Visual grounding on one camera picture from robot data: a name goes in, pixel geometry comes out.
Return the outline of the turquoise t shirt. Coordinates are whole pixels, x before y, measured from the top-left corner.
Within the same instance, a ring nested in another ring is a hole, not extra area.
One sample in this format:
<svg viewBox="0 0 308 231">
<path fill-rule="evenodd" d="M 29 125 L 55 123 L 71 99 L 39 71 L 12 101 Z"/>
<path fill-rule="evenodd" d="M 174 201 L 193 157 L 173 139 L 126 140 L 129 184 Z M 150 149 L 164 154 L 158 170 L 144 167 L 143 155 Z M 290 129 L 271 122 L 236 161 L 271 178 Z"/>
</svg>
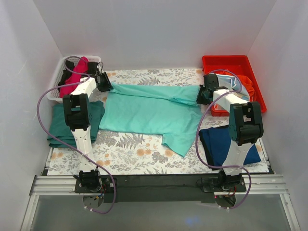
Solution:
<svg viewBox="0 0 308 231">
<path fill-rule="evenodd" d="M 184 157 L 202 117 L 200 87 L 112 84 L 101 130 L 161 135 L 162 145 Z"/>
</svg>

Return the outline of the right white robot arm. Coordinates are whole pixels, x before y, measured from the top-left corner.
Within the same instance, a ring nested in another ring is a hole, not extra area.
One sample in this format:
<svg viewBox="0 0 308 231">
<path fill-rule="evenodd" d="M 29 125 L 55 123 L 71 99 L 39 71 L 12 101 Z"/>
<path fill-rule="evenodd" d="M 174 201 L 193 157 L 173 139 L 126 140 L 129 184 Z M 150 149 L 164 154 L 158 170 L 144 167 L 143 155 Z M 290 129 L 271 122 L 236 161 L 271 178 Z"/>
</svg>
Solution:
<svg viewBox="0 0 308 231">
<path fill-rule="evenodd" d="M 209 107 L 218 104 L 229 113 L 228 133 L 231 140 L 222 165 L 202 161 L 208 168 L 219 172 L 209 179 L 201 179 L 198 184 L 206 193 L 234 193 L 237 187 L 249 192 L 250 189 L 245 188 L 242 171 L 245 170 L 244 161 L 249 150 L 264 133 L 260 104 L 249 101 L 249 94 L 234 73 L 227 71 L 219 75 L 216 70 L 204 75 L 196 101 Z"/>
</svg>

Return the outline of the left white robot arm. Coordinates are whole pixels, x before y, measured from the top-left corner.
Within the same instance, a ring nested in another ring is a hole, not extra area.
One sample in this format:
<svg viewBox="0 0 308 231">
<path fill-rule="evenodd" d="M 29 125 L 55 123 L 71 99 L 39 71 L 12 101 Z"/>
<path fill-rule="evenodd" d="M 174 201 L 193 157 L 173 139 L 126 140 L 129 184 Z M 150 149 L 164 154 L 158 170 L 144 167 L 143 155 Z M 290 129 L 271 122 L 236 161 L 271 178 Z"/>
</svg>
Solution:
<svg viewBox="0 0 308 231">
<path fill-rule="evenodd" d="M 99 64 L 90 62 L 86 57 L 80 57 L 74 69 L 70 69 L 66 63 L 64 66 L 73 77 L 80 76 L 79 83 L 67 84 L 74 90 L 63 95 L 64 120 L 73 134 L 76 149 L 82 155 L 79 174 L 74 177 L 79 181 L 80 186 L 88 191 L 104 193 L 105 186 L 99 167 L 93 161 L 90 132 L 94 125 L 89 97 L 95 89 L 106 92 L 113 87 L 107 74 L 99 68 Z"/>
</svg>

